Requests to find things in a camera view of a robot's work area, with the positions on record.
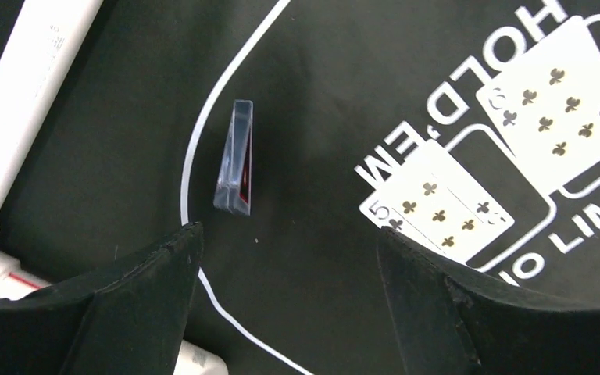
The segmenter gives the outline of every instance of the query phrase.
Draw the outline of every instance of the poker table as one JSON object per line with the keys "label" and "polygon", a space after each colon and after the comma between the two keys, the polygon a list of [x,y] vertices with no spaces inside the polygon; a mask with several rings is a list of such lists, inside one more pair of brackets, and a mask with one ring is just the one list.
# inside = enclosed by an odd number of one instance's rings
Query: poker table
{"label": "poker table", "polygon": [[[21,4],[0,2],[0,53]],[[558,35],[567,27],[594,44]],[[559,45],[575,66],[542,62]],[[600,71],[572,74],[600,68],[585,46],[600,52],[600,2],[105,0],[0,212],[0,249],[65,280],[176,230],[183,195],[188,219],[204,224],[216,297],[256,337],[314,373],[403,373],[376,240],[406,219],[381,192],[412,178],[411,155],[430,141],[513,218],[468,266],[600,307],[600,144],[574,143],[590,138],[581,130],[600,134]],[[513,64],[526,56],[534,70]],[[551,87],[576,77],[559,103],[585,109],[569,147],[509,136],[510,117],[491,109],[492,89],[521,95],[519,80],[543,69]],[[213,207],[238,99],[254,103],[250,216]],[[546,159],[561,157],[554,148],[593,156],[559,164]],[[521,154],[530,161],[515,163]],[[185,339],[234,375],[296,373],[201,288]]]}

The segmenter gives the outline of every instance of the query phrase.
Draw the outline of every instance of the red wire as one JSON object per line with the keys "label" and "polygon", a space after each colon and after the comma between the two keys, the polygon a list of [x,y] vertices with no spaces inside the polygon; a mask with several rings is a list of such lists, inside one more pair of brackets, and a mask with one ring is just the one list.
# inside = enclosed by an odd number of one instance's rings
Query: red wire
{"label": "red wire", "polygon": [[39,285],[33,284],[30,281],[23,279],[20,276],[15,275],[14,273],[8,273],[8,276],[11,277],[12,279],[15,279],[17,281],[19,281],[22,284],[28,285],[29,287],[32,287],[34,289],[41,289],[41,287]]}

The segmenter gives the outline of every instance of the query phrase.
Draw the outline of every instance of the clear plastic card holder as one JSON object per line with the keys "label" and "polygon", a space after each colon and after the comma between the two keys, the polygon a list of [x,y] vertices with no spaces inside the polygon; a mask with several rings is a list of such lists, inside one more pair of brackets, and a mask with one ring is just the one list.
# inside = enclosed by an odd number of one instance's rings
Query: clear plastic card holder
{"label": "clear plastic card holder", "polygon": [[249,216],[252,203],[253,113],[254,103],[249,100],[235,101],[212,201],[218,209],[246,216]]}

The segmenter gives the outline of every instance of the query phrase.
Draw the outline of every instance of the curved white line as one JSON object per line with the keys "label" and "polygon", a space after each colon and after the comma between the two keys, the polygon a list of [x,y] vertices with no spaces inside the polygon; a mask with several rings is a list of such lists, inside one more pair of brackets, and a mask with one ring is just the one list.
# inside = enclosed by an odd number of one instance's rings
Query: curved white line
{"label": "curved white line", "polygon": [[598,179],[596,179],[594,182],[592,182],[592,184],[589,184],[585,189],[583,189],[577,193],[572,193],[570,191],[567,191],[566,187],[561,187],[560,189],[558,189],[558,191],[565,198],[581,199],[581,198],[587,197],[590,193],[592,193],[598,187],[600,187],[600,177]]}
{"label": "curved white line", "polygon": [[[245,60],[249,52],[256,46],[256,44],[261,40],[263,35],[268,31],[270,26],[277,20],[277,17],[286,9],[286,6],[291,2],[291,0],[279,0],[277,4],[270,10],[266,18],[263,19],[259,27],[254,30],[254,33],[251,37],[245,42],[245,45],[242,46],[241,50],[236,54],[234,59],[229,63],[227,68],[224,70],[222,75],[220,76],[217,83],[210,91],[208,98],[205,100],[203,107],[201,108],[201,112],[198,115],[198,118],[195,123],[195,127],[192,130],[192,135],[190,136],[190,141],[187,146],[187,152],[185,153],[185,162],[183,165],[183,174],[182,179],[180,181],[180,222],[185,225],[190,222],[189,208],[188,208],[188,196],[190,190],[190,175],[192,171],[192,163],[194,162],[196,149],[198,146],[199,138],[201,138],[201,134],[203,132],[203,128],[205,127],[205,123],[208,120],[208,116],[210,112],[213,110],[213,106],[217,101],[217,98],[222,93],[222,90],[227,86],[229,80],[234,75],[236,70],[240,67],[242,62]],[[293,369],[297,370],[299,373],[303,375],[312,375],[308,370],[302,368],[297,363],[291,361],[286,356],[282,355],[275,349],[266,345],[263,341],[256,338],[254,335],[250,334],[235,318],[232,317],[220,303],[217,301],[217,297],[213,292],[213,288],[210,286],[208,278],[203,272],[202,268],[199,268],[198,271],[199,280],[202,282],[205,291],[208,293],[210,298],[210,302],[215,307],[215,310],[231,325],[235,327],[243,336],[245,336],[248,340],[258,345],[261,349],[270,353],[275,358],[280,361],[286,363]]]}
{"label": "curved white line", "polygon": [[[481,123],[475,123],[461,130],[452,140],[450,140],[449,143],[447,143],[447,145],[445,146],[445,150],[450,152],[452,149],[454,149],[456,145],[463,141],[463,139],[466,138],[468,134],[473,133],[477,130],[483,131],[495,143],[495,145],[497,145],[498,148],[500,148],[500,151],[502,151],[502,153],[505,154],[507,159],[509,159],[509,161],[512,162],[512,164],[514,164],[514,166],[517,169],[519,169],[519,166],[516,165],[516,158],[514,158],[514,155],[510,152],[510,150],[505,146],[505,144],[500,140],[500,138],[498,138],[498,136],[490,127],[487,127],[486,125],[483,125]],[[537,236],[537,234],[539,234],[539,232],[544,230],[546,227],[548,227],[548,225],[550,225],[553,222],[555,216],[557,215],[558,207],[547,195],[540,194],[540,196],[548,205],[548,215],[541,222],[535,225],[531,230],[525,233],[525,235],[523,235],[511,246],[509,246],[504,252],[501,252],[488,263],[486,263],[480,268],[476,268],[475,270],[480,271],[482,273],[488,272],[493,267],[500,264],[500,262],[504,261],[505,259],[509,258],[512,254],[517,252],[529,240],[533,239],[535,236]]]}

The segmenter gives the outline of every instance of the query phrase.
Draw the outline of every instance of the playing card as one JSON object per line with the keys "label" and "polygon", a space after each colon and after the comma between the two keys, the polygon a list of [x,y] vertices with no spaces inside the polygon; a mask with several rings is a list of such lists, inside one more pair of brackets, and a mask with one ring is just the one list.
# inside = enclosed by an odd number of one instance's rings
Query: playing card
{"label": "playing card", "polygon": [[541,193],[600,162],[600,51],[583,18],[567,20],[477,98]]}
{"label": "playing card", "polygon": [[487,226],[434,171],[425,146],[378,189],[379,197],[448,258],[464,263],[491,242]]}
{"label": "playing card", "polygon": [[381,198],[379,191],[375,191],[362,202],[360,212],[379,228],[391,227],[406,237],[412,238],[425,248],[443,255],[443,252],[421,234],[408,220],[404,219],[397,211],[390,209],[388,204]]}
{"label": "playing card", "polygon": [[514,219],[500,204],[435,140],[427,141],[427,158],[431,170],[469,211],[491,230],[491,241],[514,224]]}

